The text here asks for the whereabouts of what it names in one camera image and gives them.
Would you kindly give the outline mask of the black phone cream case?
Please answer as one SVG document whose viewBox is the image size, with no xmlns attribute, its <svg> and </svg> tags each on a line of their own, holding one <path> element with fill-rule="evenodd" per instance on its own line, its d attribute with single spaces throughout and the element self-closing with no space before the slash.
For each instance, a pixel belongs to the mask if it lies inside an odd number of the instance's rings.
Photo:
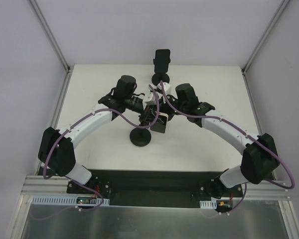
<svg viewBox="0 0 299 239">
<path fill-rule="evenodd" d="M 159 113 L 157 121 L 150 127 L 150 130 L 158 133 L 165 133 L 167 122 L 167 114 Z"/>
</svg>

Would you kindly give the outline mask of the black phone stand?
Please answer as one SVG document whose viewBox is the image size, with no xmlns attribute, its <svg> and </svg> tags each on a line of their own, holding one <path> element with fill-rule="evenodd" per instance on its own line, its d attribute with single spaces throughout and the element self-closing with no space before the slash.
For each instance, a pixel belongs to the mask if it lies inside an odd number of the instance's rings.
<svg viewBox="0 0 299 239">
<path fill-rule="evenodd" d="M 151 133 L 147 128 L 135 127 L 129 137 L 131 143 L 137 147 L 147 146 L 151 141 Z"/>
<path fill-rule="evenodd" d="M 154 73 L 152 78 L 151 78 L 151 82 L 157 86 L 160 81 L 169 83 L 170 82 L 170 77 L 167 73 Z"/>
</svg>

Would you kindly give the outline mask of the black smartphone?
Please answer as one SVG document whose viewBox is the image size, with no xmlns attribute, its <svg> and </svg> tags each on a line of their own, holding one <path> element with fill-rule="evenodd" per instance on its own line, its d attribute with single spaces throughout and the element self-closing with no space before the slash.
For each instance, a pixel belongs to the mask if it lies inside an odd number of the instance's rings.
<svg viewBox="0 0 299 239">
<path fill-rule="evenodd" d="M 170 50 L 158 49 L 155 51 L 155 58 L 153 59 L 155 73 L 167 73 L 170 64 Z"/>
</svg>

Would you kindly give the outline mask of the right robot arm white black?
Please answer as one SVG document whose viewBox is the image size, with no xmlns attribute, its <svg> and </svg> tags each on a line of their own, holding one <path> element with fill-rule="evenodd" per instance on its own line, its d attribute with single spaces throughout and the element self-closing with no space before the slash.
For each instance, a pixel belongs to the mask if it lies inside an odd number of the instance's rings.
<svg viewBox="0 0 299 239">
<path fill-rule="evenodd" d="M 167 96 L 167 85 L 158 85 L 163 98 L 174 114 L 185 116 L 188 121 L 204 128 L 232 145 L 241 155 L 241 164 L 226 169 L 215 179 L 204 185 L 204 191 L 213 198 L 228 195 L 232 188 L 243 183 L 259 184 L 281 165 L 274 139 L 269 134 L 248 133 L 226 119 L 214 106 L 200 102 L 189 83 L 176 88 L 177 99 L 171 102 Z"/>
</svg>

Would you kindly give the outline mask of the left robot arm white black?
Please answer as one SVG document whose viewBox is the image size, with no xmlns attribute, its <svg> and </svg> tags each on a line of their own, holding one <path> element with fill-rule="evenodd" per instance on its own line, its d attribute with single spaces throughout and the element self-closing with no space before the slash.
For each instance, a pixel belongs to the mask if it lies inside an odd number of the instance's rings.
<svg viewBox="0 0 299 239">
<path fill-rule="evenodd" d="M 79 119 L 59 129 L 47 128 L 42 136 L 38 159 L 44 164 L 43 177 L 49 179 L 47 170 L 53 175 L 66 177 L 78 183 L 78 188 L 85 194 L 95 189 L 95 176 L 86 167 L 77 162 L 75 148 L 91 133 L 101 126 L 121 117 L 136 129 L 148 129 L 159 117 L 159 94 L 161 87 L 149 85 L 149 91 L 139 98 L 135 94 L 136 79 L 123 75 L 115 87 Z M 123 113 L 129 109 L 135 113 L 148 113 L 154 109 L 154 119 L 148 123 L 134 124 Z"/>
</svg>

